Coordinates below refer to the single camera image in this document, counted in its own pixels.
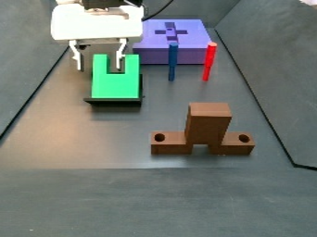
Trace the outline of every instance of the hole in block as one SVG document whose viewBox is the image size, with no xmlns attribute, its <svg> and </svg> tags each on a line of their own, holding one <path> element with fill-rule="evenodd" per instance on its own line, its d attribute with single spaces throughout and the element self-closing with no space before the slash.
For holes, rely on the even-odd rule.
<svg viewBox="0 0 317 237">
<path fill-rule="evenodd" d="M 153 139 L 156 142 L 163 142 L 164 141 L 164 134 L 161 134 L 161 133 L 155 134 Z"/>
<path fill-rule="evenodd" d="M 240 134 L 240 135 L 239 135 L 239 140 L 240 140 L 240 142 L 243 142 L 243 143 L 248 143 L 248 142 L 249 142 L 249 138 L 248 138 L 244 134 Z"/>
</svg>

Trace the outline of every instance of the green square block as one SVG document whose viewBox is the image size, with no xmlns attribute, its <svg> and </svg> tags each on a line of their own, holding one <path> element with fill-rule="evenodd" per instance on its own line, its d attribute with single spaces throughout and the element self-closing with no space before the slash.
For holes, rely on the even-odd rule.
<svg viewBox="0 0 317 237">
<path fill-rule="evenodd" d="M 125 55 L 125 73 L 109 73 L 108 55 L 93 55 L 92 98 L 138 98 L 140 59 Z"/>
</svg>

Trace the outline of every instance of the purple block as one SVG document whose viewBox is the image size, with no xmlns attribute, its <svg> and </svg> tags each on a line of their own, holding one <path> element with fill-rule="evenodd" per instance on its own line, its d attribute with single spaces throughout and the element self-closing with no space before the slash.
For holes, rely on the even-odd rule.
<svg viewBox="0 0 317 237">
<path fill-rule="evenodd" d="M 141 64 L 168 64 L 169 43 L 176 42 L 176 64 L 203 64 L 209 41 L 200 19 L 148 19 L 133 53 Z"/>
</svg>

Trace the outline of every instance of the brown t-shaped block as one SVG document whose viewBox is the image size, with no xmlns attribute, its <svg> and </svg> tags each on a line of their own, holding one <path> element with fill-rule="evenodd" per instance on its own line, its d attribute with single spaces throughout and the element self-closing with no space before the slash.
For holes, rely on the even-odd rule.
<svg viewBox="0 0 317 237">
<path fill-rule="evenodd" d="M 227 132 L 220 145 L 208 145 L 208 152 L 213 155 L 249 155 L 253 146 L 249 133 Z"/>
<path fill-rule="evenodd" d="M 183 131 L 152 131 L 150 154 L 152 155 L 188 155 L 192 145 L 185 144 Z"/>
<path fill-rule="evenodd" d="M 189 103 L 184 136 L 191 144 L 220 144 L 231 120 L 227 103 Z"/>
</svg>

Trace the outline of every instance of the gray floor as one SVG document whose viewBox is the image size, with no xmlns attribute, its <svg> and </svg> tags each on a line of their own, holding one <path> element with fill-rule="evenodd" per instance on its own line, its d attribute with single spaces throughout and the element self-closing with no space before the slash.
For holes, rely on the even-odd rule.
<svg viewBox="0 0 317 237">
<path fill-rule="evenodd" d="M 315 172 L 291 167 L 223 46 L 208 83 L 199 66 L 173 83 L 164 66 L 141 72 L 141 109 L 92 109 L 89 70 L 58 62 L 1 140 L 0 235 L 314 236 Z M 183 129 L 189 101 L 228 102 L 252 155 L 149 156 L 149 131 Z"/>
<path fill-rule="evenodd" d="M 228 54 L 219 44 L 207 83 L 203 66 L 179 66 L 175 82 L 167 66 L 142 66 L 141 108 L 92 108 L 88 49 L 85 73 L 74 70 L 70 53 L 60 60 L 34 99 L 1 140 L 1 168 L 268 168 L 288 167 L 272 131 L 259 112 Z M 204 146 L 191 156 L 150 156 L 150 131 L 184 129 L 188 102 L 227 102 L 229 131 L 251 132 L 249 156 L 209 156 Z"/>
</svg>

